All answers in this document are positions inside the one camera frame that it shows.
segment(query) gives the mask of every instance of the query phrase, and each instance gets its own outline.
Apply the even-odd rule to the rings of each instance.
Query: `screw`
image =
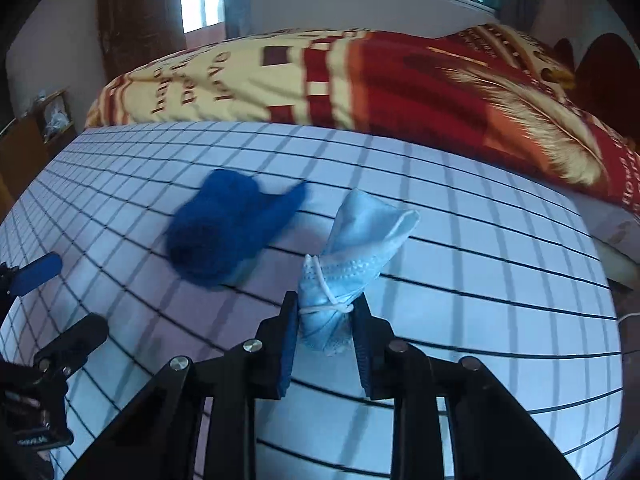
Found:
[[[183,355],[174,357],[173,359],[171,359],[169,366],[176,372],[179,372],[180,370],[184,370],[187,366],[189,366],[189,358]]]
[[[259,339],[249,339],[244,342],[242,348],[249,352],[249,354],[254,354],[262,349],[262,341]]]
[[[389,346],[389,350],[397,354],[406,352],[409,349],[409,345],[404,341],[402,341],[401,339],[393,339],[388,346]]]
[[[49,412],[40,413],[40,423],[43,428],[48,428],[51,425],[51,419],[49,418]]]
[[[49,370],[49,366],[51,366],[51,361],[49,361],[48,359],[43,359],[38,363],[38,370],[44,373]]]
[[[463,367],[465,367],[467,370],[471,370],[472,372],[477,372],[480,368],[482,368],[482,361],[477,357],[471,357],[470,355],[460,359],[460,364],[463,365]]]

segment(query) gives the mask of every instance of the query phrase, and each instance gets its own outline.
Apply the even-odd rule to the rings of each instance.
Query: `face mask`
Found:
[[[298,283],[302,339],[327,355],[349,346],[351,302],[382,272],[414,230],[417,211],[354,189],[342,202],[327,243],[305,257]]]

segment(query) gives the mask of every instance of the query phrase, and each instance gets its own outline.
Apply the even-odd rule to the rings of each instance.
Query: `feather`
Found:
[[[492,106],[519,124],[567,182],[592,186],[607,177],[602,152],[588,126],[553,98],[475,68],[443,70],[455,81],[474,85]]]

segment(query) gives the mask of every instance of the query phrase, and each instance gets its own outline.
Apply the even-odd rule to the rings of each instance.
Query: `blue fabric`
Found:
[[[260,192],[251,177],[215,170],[170,221],[168,259],[188,282],[221,285],[284,229],[305,196],[305,182],[270,195]]]
[[[322,278],[335,300],[344,306],[355,300],[380,275],[419,221],[417,211],[399,209],[364,191],[352,190],[342,202],[318,256]],[[309,347],[327,355],[348,347],[349,314],[331,309],[309,255],[298,283],[298,305],[328,307],[323,312],[300,315],[300,332]]]

